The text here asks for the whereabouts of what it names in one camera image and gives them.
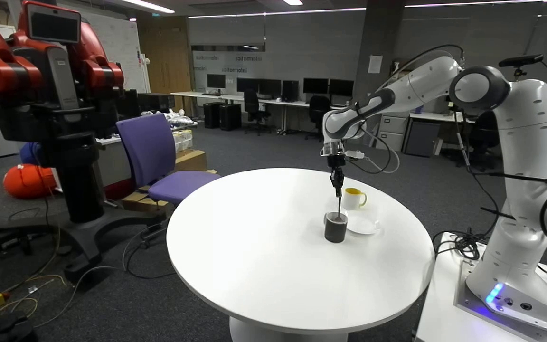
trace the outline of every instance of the black office chair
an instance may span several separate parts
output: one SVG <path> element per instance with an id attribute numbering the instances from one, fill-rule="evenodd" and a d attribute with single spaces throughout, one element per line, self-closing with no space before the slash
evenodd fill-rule
<path id="1" fill-rule="evenodd" d="M 495 113 L 486 111 L 478 116 L 472 125 L 472 130 L 468 136 L 468 143 L 472 148 L 470 152 L 470 165 L 473 168 L 478 169 L 480 172 L 496 168 L 497 157 L 489 153 L 489 149 L 500 144 Z M 447 153 L 447 156 L 455 162 L 456 167 L 465 165 L 463 155 L 459 150 L 452 150 L 452 153 Z"/>
<path id="2" fill-rule="evenodd" d="M 272 132 L 271 127 L 261 125 L 263 119 L 270 117 L 271 113 L 259 110 L 259 98 L 256 96 L 256 91 L 252 89 L 246 89 L 246 91 L 244 91 L 244 108 L 248 112 L 248 121 L 256 121 L 255 125 L 246 127 L 244 131 L 245 134 L 249 131 L 256 131 L 256 135 L 260 136 L 261 132 Z"/>
<path id="3" fill-rule="evenodd" d="M 324 114 L 328 111 L 330 111 L 330 100 L 328 97 L 321 95 L 312 96 L 309 110 L 310 121 L 315 123 L 314 130 L 317 130 L 317 132 L 314 133 L 312 130 L 312 132 L 309 132 L 308 135 L 305 136 L 305 140 L 309 139 L 310 136 L 318 138 L 319 142 L 324 140 L 324 136 L 322 134 L 322 119 L 324 118 Z"/>

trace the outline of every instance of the blue led light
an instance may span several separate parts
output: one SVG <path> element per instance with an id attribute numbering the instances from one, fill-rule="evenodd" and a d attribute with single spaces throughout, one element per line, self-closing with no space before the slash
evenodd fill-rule
<path id="1" fill-rule="evenodd" d="M 487 303 L 491 303 L 495 297 L 497 297 L 497 294 L 502 290 L 503 284 L 499 283 L 493 287 L 493 290 L 489 292 L 489 295 L 484 299 Z"/>

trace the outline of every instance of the round white table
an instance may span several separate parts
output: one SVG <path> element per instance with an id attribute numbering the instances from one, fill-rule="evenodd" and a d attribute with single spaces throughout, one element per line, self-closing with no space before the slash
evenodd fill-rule
<path id="1" fill-rule="evenodd" d="M 376 234 L 324 238 L 337 199 L 321 171 L 235 173 L 176 208 L 170 259 L 196 295 L 230 316 L 234 342 L 346 341 L 404 313 L 425 290 L 434 248 L 421 222 L 362 182 L 345 178 L 344 188 L 367 193 L 361 211 L 378 221 Z"/>

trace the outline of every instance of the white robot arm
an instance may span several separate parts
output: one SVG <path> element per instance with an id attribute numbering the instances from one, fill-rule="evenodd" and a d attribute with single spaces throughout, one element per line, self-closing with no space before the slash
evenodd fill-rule
<path id="1" fill-rule="evenodd" d="M 508 82 L 488 66 L 461 70 L 450 57 L 439 57 L 355 104 L 326 113 L 322 156 L 341 196 L 345 150 L 342 141 L 362 135 L 373 115 L 408 111 L 448 94 L 460 108 L 492 110 L 497 119 L 504 173 L 547 179 L 547 84 L 539 80 Z M 536 273 L 547 238 L 540 213 L 547 184 L 506 178 L 507 200 L 483 259 L 466 279 L 468 288 L 493 312 L 547 331 L 547 283 Z M 543 217 L 547 227 L 547 209 Z"/>

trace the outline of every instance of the purple chair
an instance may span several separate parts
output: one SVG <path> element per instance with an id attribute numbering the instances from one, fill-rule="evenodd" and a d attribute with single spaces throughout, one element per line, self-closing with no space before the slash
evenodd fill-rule
<path id="1" fill-rule="evenodd" d="M 177 171 L 166 176 L 174 171 L 176 149 L 170 125 L 163 114 L 118 121 L 117 130 L 126 148 L 136 186 L 151 184 L 149 197 L 156 201 L 177 205 L 200 186 L 221 178 L 204 171 Z"/>

